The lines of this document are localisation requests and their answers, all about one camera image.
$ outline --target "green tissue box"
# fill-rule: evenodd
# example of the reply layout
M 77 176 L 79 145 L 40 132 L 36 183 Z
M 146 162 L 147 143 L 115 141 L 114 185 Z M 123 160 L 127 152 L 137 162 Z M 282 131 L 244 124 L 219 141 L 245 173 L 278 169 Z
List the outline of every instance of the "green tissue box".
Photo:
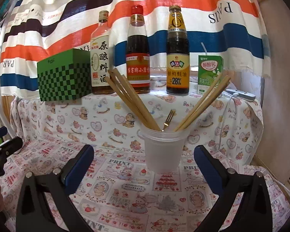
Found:
M 41 101 L 75 100 L 91 93 L 90 52 L 70 49 L 37 64 Z

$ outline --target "pink oval logo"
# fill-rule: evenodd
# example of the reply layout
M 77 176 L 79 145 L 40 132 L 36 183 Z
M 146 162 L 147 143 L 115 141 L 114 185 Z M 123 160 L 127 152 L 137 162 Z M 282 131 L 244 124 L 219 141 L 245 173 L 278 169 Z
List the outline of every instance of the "pink oval logo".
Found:
M 218 66 L 218 62 L 214 60 L 203 61 L 201 66 L 205 70 L 214 70 Z

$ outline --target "gold fork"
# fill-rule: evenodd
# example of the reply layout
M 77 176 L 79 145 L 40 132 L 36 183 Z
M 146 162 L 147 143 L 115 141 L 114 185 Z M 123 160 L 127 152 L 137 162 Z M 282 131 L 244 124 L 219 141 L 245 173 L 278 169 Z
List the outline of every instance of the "gold fork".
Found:
M 175 111 L 174 110 L 171 110 L 170 113 L 169 113 L 169 115 L 168 115 L 168 117 L 166 118 L 166 120 L 164 122 L 164 127 L 162 129 L 163 132 L 170 125 L 170 122 L 171 122 L 174 114 L 175 114 Z

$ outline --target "cooking wine bottle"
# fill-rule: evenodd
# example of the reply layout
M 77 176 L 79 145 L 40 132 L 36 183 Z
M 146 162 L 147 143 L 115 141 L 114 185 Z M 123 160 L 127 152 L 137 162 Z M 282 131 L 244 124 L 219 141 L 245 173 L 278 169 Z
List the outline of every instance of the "cooking wine bottle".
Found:
M 169 8 L 166 92 L 172 95 L 189 93 L 189 41 L 180 6 Z
M 150 92 L 150 55 L 143 7 L 132 6 L 131 14 L 126 49 L 127 79 L 137 93 L 147 93 Z
M 110 57 L 108 46 L 110 28 L 107 21 L 108 11 L 100 11 L 99 25 L 90 38 L 91 89 L 93 94 L 111 94 L 114 92 L 105 80 L 105 77 L 109 77 L 107 70 L 113 68 L 113 59 Z

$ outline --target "wooden chopstick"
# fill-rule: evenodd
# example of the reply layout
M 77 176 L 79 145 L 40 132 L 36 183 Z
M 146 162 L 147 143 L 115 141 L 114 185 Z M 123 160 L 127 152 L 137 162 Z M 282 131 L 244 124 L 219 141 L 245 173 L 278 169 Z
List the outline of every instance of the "wooden chopstick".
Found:
M 222 77 L 223 72 L 220 72 L 218 77 L 215 79 L 215 81 L 212 83 L 212 85 L 206 90 L 202 98 L 196 103 L 194 108 L 183 118 L 183 120 L 178 124 L 178 126 L 173 130 L 176 132 L 186 121 L 191 117 L 191 115 L 198 109 L 198 107 L 202 104 L 202 102 L 205 100 L 205 98 L 210 94 L 210 92 L 213 90 L 214 86 L 218 83 L 220 78 Z
M 198 118 L 215 100 L 216 98 L 223 92 L 223 90 L 228 86 L 230 81 L 230 77 L 226 76 L 218 87 L 213 91 L 213 93 L 204 101 L 203 104 L 191 115 L 191 117 L 183 123 L 183 125 L 178 129 L 184 130 L 186 129 L 196 118 Z
M 121 86 L 121 84 L 117 81 L 117 79 L 116 79 L 116 75 L 115 75 L 115 73 L 113 72 L 113 71 L 111 71 L 111 70 L 107 70 L 108 71 L 108 73 L 109 73 L 109 75 L 112 77 L 112 79 L 113 79 L 113 81 L 114 81 L 114 83 L 115 83 L 115 85 L 118 87 L 118 89 L 124 94 L 124 96 L 130 101 L 130 102 L 132 102 L 132 100 L 131 100 L 131 98 L 129 97 L 129 95 L 126 93 L 126 91 L 124 90 L 124 88 Z
M 150 114 L 150 112 L 148 111 L 148 109 L 144 105 L 143 101 L 138 96 L 138 94 L 135 92 L 134 88 L 129 83 L 127 78 L 124 75 L 122 75 L 121 77 L 123 78 L 122 86 L 125 88 L 125 90 L 129 94 L 129 96 L 131 97 L 132 101 L 137 105 L 137 108 L 140 110 L 140 112 L 143 114 L 144 118 L 147 120 L 148 124 L 150 125 L 150 129 L 161 132 L 161 129 L 158 126 L 157 122 L 152 117 L 152 115 Z
M 124 96 L 124 94 L 116 87 L 114 82 L 109 78 L 105 77 L 105 80 L 107 83 L 112 87 L 114 92 L 117 93 L 117 95 L 124 101 L 124 103 L 130 108 L 131 111 L 140 119 L 140 121 L 147 127 L 150 128 L 149 124 L 147 123 L 146 119 L 143 117 L 143 115 L 140 113 L 140 111 Z

